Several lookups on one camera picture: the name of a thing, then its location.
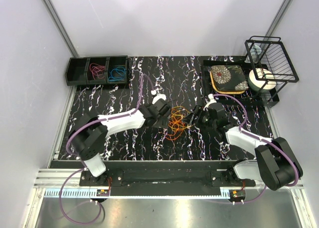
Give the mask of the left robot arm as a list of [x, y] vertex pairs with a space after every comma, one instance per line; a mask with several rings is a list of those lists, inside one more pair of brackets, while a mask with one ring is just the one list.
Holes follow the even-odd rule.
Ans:
[[102, 161], [102, 145], [111, 135], [142, 127], [166, 128], [171, 106], [163, 94], [156, 95], [152, 103], [138, 104], [137, 108], [113, 115], [85, 114], [71, 130], [66, 150], [80, 158], [91, 173], [90, 180], [97, 186], [107, 182], [106, 165]]

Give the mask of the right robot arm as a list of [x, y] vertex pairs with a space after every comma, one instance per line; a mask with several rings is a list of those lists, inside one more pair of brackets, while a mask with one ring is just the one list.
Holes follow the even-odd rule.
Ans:
[[303, 170], [286, 139], [266, 138], [240, 128], [228, 120], [221, 103], [197, 105], [182, 121], [207, 129], [219, 140], [242, 148], [255, 157], [254, 160], [238, 162], [226, 174], [231, 186], [238, 186], [249, 179], [261, 181], [276, 191], [284, 186], [296, 185], [303, 176]]

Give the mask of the floral square plate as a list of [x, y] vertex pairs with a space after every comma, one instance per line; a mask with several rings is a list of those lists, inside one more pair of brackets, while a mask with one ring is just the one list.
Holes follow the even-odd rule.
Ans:
[[220, 94], [236, 95], [248, 90], [248, 82], [240, 65], [214, 65], [210, 68], [213, 89]]

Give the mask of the black three-compartment bin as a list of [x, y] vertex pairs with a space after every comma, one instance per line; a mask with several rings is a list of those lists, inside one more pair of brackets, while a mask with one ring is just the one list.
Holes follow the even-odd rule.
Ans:
[[68, 86], [127, 85], [130, 73], [126, 55], [72, 57], [66, 68], [65, 80]]

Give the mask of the white green bowl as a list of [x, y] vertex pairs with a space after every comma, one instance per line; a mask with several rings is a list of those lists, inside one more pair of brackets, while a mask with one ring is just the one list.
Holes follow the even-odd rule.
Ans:
[[272, 90], [276, 87], [277, 83], [274, 81], [275, 77], [272, 72], [264, 68], [256, 68], [257, 76], [254, 70], [249, 72], [248, 85], [254, 91], [261, 92]]

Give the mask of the glass cup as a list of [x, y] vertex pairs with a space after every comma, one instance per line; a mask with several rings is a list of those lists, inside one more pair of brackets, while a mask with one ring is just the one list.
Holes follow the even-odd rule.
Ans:
[[253, 63], [257, 63], [259, 61], [260, 54], [262, 53], [261, 47], [251, 43], [248, 44], [248, 47], [250, 50], [247, 53], [245, 63], [250, 63], [250, 58], [252, 58]]

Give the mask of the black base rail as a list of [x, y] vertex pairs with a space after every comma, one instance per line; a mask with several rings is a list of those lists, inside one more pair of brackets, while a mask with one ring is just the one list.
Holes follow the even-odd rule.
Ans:
[[251, 178], [235, 176], [236, 161], [110, 161], [106, 171], [94, 177], [90, 171], [80, 175], [80, 186], [124, 186], [131, 183], [200, 183], [213, 187], [255, 186]]

